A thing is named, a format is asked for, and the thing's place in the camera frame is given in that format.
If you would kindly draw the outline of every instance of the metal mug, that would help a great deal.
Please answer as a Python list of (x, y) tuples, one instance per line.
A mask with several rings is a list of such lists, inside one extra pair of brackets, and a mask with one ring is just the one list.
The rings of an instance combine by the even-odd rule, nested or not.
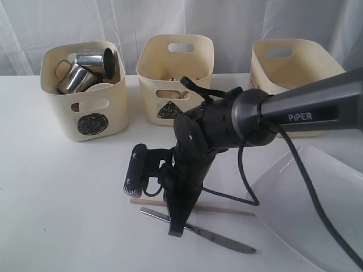
[(110, 48), (82, 49), (78, 51), (75, 62), (82, 65), (103, 78), (112, 79), (115, 75), (115, 56)]
[[(67, 62), (71, 68), (66, 75), (59, 80), (57, 70), (62, 62)], [(100, 78), (77, 63), (62, 59), (54, 68), (54, 76), (58, 80), (57, 91), (60, 94), (75, 94), (84, 92), (94, 84), (100, 83)]]

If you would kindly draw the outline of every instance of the butter knife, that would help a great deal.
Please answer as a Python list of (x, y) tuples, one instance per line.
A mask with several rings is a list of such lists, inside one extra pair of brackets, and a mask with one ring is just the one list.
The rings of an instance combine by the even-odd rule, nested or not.
[[(170, 222), (169, 216), (167, 216), (165, 214), (161, 214), (157, 211), (154, 211), (154, 210), (151, 210), (148, 208), (141, 208), (140, 212), (142, 212), (143, 214), (146, 214), (146, 215), (150, 215), (154, 218), (160, 219), (164, 222), (167, 222), (167, 223)], [(245, 253), (245, 254), (253, 254), (256, 252), (256, 249), (249, 245), (242, 244), (235, 240), (229, 239), (227, 237), (213, 233), (211, 231), (207, 231), (206, 229), (190, 225), (188, 223), (185, 224), (185, 229), (192, 231), (192, 232), (208, 239), (209, 241), (212, 241), (218, 245), (221, 245), (222, 247), (229, 248), (229, 249), (232, 249), (237, 252), (241, 252), (241, 253)]]

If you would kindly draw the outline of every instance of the black circle sticker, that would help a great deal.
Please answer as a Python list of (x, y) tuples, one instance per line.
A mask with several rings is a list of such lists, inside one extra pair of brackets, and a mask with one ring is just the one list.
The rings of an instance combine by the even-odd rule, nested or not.
[(108, 126), (107, 117), (99, 113), (91, 113), (82, 116), (78, 120), (78, 131), (83, 135), (96, 135), (105, 130)]

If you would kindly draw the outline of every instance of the mug handle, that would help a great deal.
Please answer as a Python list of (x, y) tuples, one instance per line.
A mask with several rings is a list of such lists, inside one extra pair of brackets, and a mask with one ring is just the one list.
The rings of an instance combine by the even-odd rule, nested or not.
[(54, 68), (54, 71), (53, 71), (53, 73), (54, 73), (54, 76), (56, 77), (56, 79), (58, 80), (58, 82), (60, 82), (60, 81), (62, 81), (63, 79), (65, 79), (66, 78), (66, 76), (67, 76), (67, 73), (70, 71), (70, 69), (68, 70), (68, 72), (65, 74), (65, 76), (61, 79), (61, 80), (59, 80), (59, 78), (58, 78), (58, 76), (57, 76), (57, 70), (58, 70), (58, 67), (59, 67), (59, 65), (62, 63), (62, 62), (67, 62), (71, 67), (72, 67), (72, 63), (70, 62), (70, 61), (68, 61), (68, 60), (66, 60), (66, 59), (62, 59), (62, 60), (60, 60), (58, 63), (57, 63), (57, 65), (56, 65), (56, 67)]

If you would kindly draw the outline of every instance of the white curtain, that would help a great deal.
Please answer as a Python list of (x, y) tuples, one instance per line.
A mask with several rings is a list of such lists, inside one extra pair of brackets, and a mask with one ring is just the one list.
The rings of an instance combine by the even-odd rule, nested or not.
[(363, 66), (362, 0), (0, 0), (0, 75), (37, 75), (59, 45), (108, 40), (134, 74), (147, 40), (163, 33), (210, 37), (215, 73), (247, 73), (261, 39), (303, 38), (345, 68)]

